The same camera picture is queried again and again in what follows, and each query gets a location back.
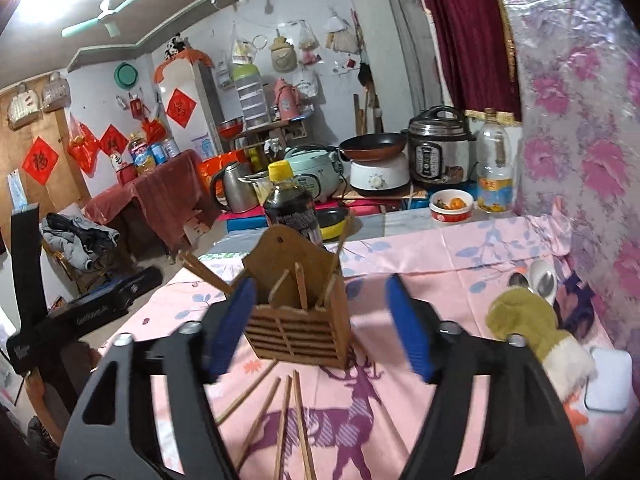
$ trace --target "pink floral fabric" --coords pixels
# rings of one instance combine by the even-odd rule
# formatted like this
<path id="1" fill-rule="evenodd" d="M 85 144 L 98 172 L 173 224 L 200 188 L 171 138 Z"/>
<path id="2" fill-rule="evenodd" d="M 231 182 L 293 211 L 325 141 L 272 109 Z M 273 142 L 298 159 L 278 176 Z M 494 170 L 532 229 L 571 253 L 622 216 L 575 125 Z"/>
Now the pink floral fabric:
<path id="1" fill-rule="evenodd" d="M 640 34 L 618 0 L 504 0 L 522 92 L 516 209 L 562 196 L 569 261 L 640 392 Z"/>
<path id="2" fill-rule="evenodd" d="M 526 269 L 534 259 L 544 258 L 555 265 L 560 276 L 568 274 L 564 255 L 570 250 L 570 231 L 568 219 L 554 209 L 551 215 L 540 217 L 492 219 L 427 230 L 420 236 L 405 234 L 345 243 L 340 262 L 347 277 L 351 328 L 362 346 L 356 348 L 357 358 L 347 371 L 279 363 L 241 409 L 220 426 L 229 454 L 233 458 L 239 455 L 274 378 L 284 379 L 297 370 L 316 476 L 397 480 L 414 447 L 435 387 L 424 384 L 406 360 L 385 300 L 388 275 L 401 273 L 411 295 L 429 301 L 441 319 L 454 320 L 473 335 L 491 338 L 484 320 L 491 302 L 505 290 L 514 270 Z M 242 270 L 239 257 L 211 255 L 201 260 L 227 282 Z M 182 269 L 155 291 L 120 332 L 129 332 L 137 340 L 162 337 L 187 320 L 201 319 L 209 304 L 223 298 L 220 291 Z M 586 343 L 611 348 L 599 320 Z M 206 387 L 213 413 L 225 410 L 266 365 L 256 359 L 246 339 L 241 338 L 229 372 Z M 162 457 L 167 467 L 180 472 L 166 383 L 163 378 L 154 377 L 152 384 Z M 478 377 L 457 473 L 472 468 L 478 459 L 487 395 L 488 381 Z M 265 471 L 273 470 L 282 396 L 281 386 L 248 450 L 248 459 L 240 470 L 242 480 L 263 480 Z M 588 412 L 583 396 L 582 389 L 565 404 L 565 409 L 572 420 L 580 420 L 575 432 L 582 443 L 585 470 L 590 472 L 619 439 L 638 409 L 638 399 L 630 392 L 625 413 L 598 414 Z M 408 406 L 412 416 L 407 416 Z M 295 424 L 292 413 L 287 415 L 291 427 Z M 304 466 L 294 435 L 294 431 L 287 430 L 284 478 L 298 479 L 303 477 Z"/>

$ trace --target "red curtain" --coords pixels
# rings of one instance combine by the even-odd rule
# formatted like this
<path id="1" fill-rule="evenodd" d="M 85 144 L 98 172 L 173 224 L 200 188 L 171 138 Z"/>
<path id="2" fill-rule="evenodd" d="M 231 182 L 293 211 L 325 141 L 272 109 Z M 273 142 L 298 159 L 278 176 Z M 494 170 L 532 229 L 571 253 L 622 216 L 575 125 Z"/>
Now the red curtain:
<path id="1" fill-rule="evenodd" d="M 433 15 L 442 69 L 459 110 L 495 108 L 521 120 L 517 72 L 510 77 L 498 0 L 425 0 Z"/>

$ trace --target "black stand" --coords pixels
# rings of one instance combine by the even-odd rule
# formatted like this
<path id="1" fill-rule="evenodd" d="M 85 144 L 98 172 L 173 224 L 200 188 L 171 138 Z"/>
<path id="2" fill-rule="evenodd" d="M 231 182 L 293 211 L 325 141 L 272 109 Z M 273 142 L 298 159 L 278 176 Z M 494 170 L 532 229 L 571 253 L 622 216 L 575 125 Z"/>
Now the black stand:
<path id="1" fill-rule="evenodd" d="M 437 384 L 429 413 L 402 480 L 449 480 L 465 436 L 475 375 L 491 387 L 478 464 L 456 475 L 474 480 L 580 480 L 584 466 L 562 404 L 535 355 L 519 335 L 509 342 L 474 337 L 441 322 L 429 303 L 403 297 L 429 342 Z M 202 322 L 171 335 L 135 342 L 121 334 L 100 362 L 78 401 L 58 457 L 58 480 L 237 480 L 204 392 L 215 382 L 208 340 L 234 298 L 214 304 Z M 184 475 L 161 460 L 150 386 L 165 375 Z"/>
<path id="2" fill-rule="evenodd" d="M 11 216 L 12 269 L 20 330 L 7 341 L 9 361 L 17 374 L 38 367 L 46 386 L 45 402 L 61 430 L 89 377 L 83 335 L 124 316 L 136 297 L 162 283 L 162 272 L 149 267 L 131 278 L 81 296 L 50 314 L 42 285 L 42 251 L 38 204 Z"/>

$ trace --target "green stuffed toy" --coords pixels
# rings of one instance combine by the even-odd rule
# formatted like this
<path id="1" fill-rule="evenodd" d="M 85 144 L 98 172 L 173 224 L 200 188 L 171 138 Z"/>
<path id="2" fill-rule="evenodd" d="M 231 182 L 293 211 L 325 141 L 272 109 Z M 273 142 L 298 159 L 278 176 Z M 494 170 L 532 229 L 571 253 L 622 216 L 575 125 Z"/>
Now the green stuffed toy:
<path id="1" fill-rule="evenodd" d="M 551 305 L 526 288 L 511 287 L 498 296 L 485 322 L 496 339 L 510 334 L 527 339 L 562 402 L 595 372 L 591 354 L 566 330 L 558 330 Z"/>

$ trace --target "ceiling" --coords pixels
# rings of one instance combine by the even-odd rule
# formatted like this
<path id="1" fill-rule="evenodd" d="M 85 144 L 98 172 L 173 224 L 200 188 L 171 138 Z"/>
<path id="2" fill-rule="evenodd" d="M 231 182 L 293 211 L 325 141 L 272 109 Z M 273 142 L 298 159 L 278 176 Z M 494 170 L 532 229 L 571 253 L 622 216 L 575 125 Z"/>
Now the ceiling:
<path id="1" fill-rule="evenodd" d="M 64 27 L 97 16 L 101 1 L 81 0 L 60 19 L 33 25 L 22 22 L 19 12 L 13 12 L 17 0 L 0 0 L 0 89 L 70 63 L 73 70 L 95 62 L 135 58 L 216 10 L 209 0 L 137 0 L 116 17 L 120 37 L 110 38 L 105 27 L 96 26 L 62 38 Z M 113 8 L 124 0 L 111 1 Z M 216 0 L 220 7 L 234 1 Z"/>

